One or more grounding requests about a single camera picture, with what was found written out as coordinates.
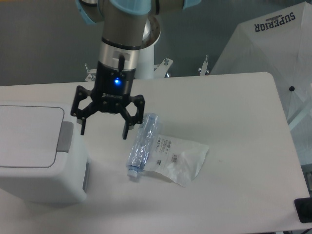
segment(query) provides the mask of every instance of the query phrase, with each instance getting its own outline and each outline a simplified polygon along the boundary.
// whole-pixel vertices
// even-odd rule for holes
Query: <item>bottle cap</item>
[[[132,170],[132,169],[129,169],[129,170],[128,170],[128,176],[129,176],[129,177],[137,178],[137,174],[138,174],[138,172],[135,171],[135,170]]]

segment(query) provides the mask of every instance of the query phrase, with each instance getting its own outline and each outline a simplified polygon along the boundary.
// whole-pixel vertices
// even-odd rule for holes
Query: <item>metal bracket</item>
[[[154,67],[154,78],[164,78],[166,77],[169,68],[173,64],[173,60],[165,58],[160,65],[155,65]]]

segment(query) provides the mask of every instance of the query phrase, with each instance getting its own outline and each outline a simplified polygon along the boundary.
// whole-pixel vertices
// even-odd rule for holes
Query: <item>plastic bag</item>
[[[144,170],[155,171],[186,187],[198,175],[208,145],[170,136],[158,135]]]

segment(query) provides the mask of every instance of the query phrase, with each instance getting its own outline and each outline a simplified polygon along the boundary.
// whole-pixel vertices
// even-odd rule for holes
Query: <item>black cable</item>
[[[312,228],[306,229],[304,232],[302,232],[301,234],[306,234],[307,232],[309,232]]]

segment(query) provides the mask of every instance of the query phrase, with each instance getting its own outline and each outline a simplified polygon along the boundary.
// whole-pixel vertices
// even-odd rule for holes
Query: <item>black object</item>
[[[312,223],[312,198],[299,198],[294,201],[299,220],[302,223]]]
[[[309,229],[306,229],[304,232],[302,232],[301,234],[306,234],[308,233],[309,231],[311,231],[312,228],[309,228]]]
[[[106,67],[98,62],[93,90],[90,91],[82,86],[77,86],[71,115],[77,117],[78,123],[82,125],[82,135],[84,134],[87,118],[97,111],[111,114],[120,113],[122,115],[126,121],[122,134],[123,139],[127,138],[130,126],[142,123],[145,100],[143,95],[130,96],[136,70],[124,71],[124,63],[125,57],[123,55],[119,56],[118,70]],[[91,97],[92,102],[83,110],[79,109],[79,103],[87,97]],[[131,102],[137,107],[134,116],[130,116],[126,110]]]

